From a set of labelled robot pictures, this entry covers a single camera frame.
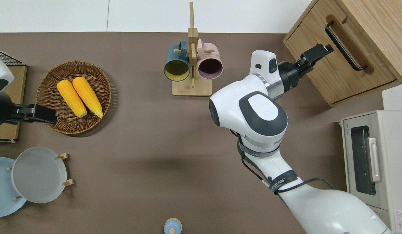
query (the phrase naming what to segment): yellow corn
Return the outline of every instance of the yellow corn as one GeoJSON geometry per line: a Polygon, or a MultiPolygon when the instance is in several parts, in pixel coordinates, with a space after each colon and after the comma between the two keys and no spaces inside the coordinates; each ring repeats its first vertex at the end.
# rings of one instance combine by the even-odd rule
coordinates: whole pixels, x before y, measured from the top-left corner
{"type": "Polygon", "coordinates": [[[103,110],[101,108],[101,104],[87,80],[85,80],[84,77],[77,77],[73,79],[72,84],[88,109],[90,109],[90,111],[92,111],[98,117],[102,118],[103,110]]]}
{"type": "Polygon", "coordinates": [[[87,110],[85,110],[85,106],[73,89],[71,82],[68,80],[60,81],[57,84],[57,89],[76,116],[81,118],[87,114],[87,110]]]}

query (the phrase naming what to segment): blue mug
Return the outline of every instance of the blue mug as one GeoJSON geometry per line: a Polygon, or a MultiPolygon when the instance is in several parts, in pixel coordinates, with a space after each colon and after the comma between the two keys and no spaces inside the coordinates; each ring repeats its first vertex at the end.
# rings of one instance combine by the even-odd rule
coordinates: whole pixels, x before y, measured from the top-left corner
{"type": "Polygon", "coordinates": [[[165,76],[171,81],[182,81],[189,76],[189,56],[187,55],[187,42],[181,40],[179,45],[173,45],[166,53],[165,76]]]}

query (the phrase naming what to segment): white wall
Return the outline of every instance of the white wall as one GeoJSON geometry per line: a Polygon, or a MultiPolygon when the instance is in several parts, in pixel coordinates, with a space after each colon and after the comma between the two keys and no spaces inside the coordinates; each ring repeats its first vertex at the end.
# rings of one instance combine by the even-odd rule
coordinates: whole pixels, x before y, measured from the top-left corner
{"type": "Polygon", "coordinates": [[[391,89],[384,90],[383,107],[385,110],[402,110],[402,84],[391,89]]]}
{"type": "MultiPolygon", "coordinates": [[[[186,32],[189,0],[0,0],[0,33],[186,32]]],[[[195,27],[286,33],[311,0],[193,0],[195,27]]]]}

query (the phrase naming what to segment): toaster oven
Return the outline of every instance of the toaster oven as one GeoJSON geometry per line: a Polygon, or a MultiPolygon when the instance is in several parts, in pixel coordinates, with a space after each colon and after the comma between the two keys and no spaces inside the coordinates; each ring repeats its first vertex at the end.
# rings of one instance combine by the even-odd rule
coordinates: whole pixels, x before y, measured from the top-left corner
{"type": "Polygon", "coordinates": [[[402,111],[341,120],[347,191],[402,233],[402,111]]]}

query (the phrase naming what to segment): pink mug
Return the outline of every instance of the pink mug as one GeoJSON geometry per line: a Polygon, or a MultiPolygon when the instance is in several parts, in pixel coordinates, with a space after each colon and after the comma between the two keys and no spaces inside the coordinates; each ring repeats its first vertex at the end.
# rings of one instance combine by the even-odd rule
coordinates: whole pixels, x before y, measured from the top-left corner
{"type": "Polygon", "coordinates": [[[212,43],[204,43],[198,39],[198,74],[204,79],[215,79],[223,72],[223,63],[217,47],[212,43]],[[214,52],[205,53],[207,49],[214,49],[214,52]]]}

